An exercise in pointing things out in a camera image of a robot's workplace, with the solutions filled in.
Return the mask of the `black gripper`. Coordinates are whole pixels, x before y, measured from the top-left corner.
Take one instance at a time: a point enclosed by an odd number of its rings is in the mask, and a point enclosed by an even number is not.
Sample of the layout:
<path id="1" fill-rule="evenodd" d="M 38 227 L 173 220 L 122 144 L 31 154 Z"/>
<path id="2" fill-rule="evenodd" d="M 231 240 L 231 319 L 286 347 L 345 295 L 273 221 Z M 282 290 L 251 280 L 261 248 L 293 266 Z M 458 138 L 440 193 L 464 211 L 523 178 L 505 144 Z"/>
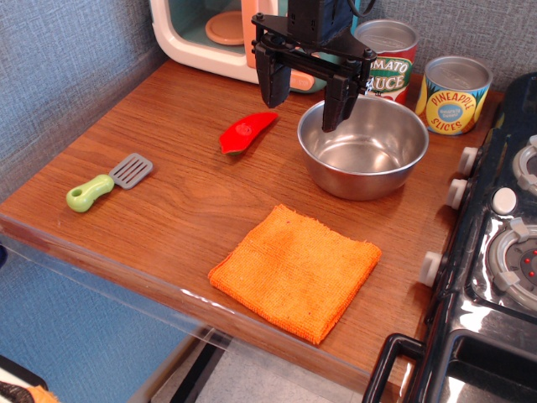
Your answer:
<path id="1" fill-rule="evenodd" d="M 263 102 L 276 108 L 289 96 L 292 71 L 327 81 L 322 130 L 347 120 L 361 88 L 368 86 L 377 54 L 357 40 L 352 27 L 373 8 L 359 1 L 288 1 L 286 17 L 256 13 L 252 41 Z"/>

